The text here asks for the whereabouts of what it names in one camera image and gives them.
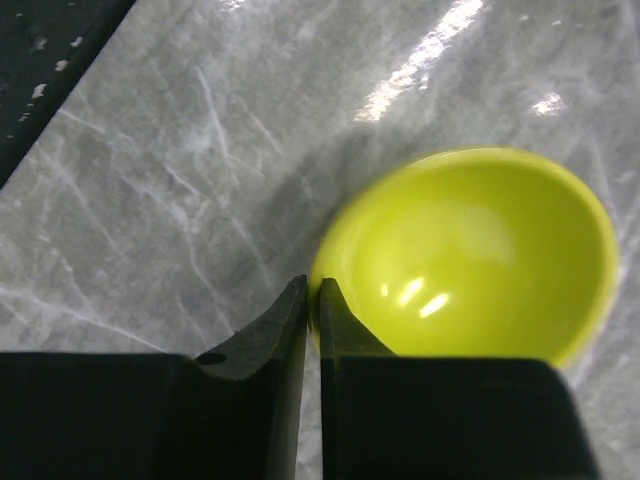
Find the black base beam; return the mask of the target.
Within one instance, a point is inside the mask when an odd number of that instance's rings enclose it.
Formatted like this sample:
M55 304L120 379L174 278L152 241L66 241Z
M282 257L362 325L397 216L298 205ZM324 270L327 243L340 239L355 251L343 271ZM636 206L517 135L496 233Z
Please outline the black base beam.
M133 0L1 2L2 184L133 5Z

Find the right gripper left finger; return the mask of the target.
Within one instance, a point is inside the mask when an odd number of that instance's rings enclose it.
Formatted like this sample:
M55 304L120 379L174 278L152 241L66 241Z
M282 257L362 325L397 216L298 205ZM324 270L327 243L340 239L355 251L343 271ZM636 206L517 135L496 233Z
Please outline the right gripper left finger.
M225 342L181 354L1 356L5 479L291 479L307 279Z

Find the green bowl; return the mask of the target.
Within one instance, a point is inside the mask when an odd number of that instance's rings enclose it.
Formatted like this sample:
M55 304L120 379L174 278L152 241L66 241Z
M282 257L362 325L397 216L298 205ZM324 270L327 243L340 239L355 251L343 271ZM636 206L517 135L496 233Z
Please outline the green bowl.
M610 309L616 232L595 193L533 152L442 152L383 176L331 222L310 296L334 280L406 356L574 362Z

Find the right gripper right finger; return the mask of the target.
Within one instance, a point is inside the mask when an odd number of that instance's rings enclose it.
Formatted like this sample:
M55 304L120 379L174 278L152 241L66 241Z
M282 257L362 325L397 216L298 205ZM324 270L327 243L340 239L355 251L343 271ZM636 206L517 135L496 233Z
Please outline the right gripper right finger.
M559 372L533 359L393 354L333 279L318 293L328 479L596 479Z

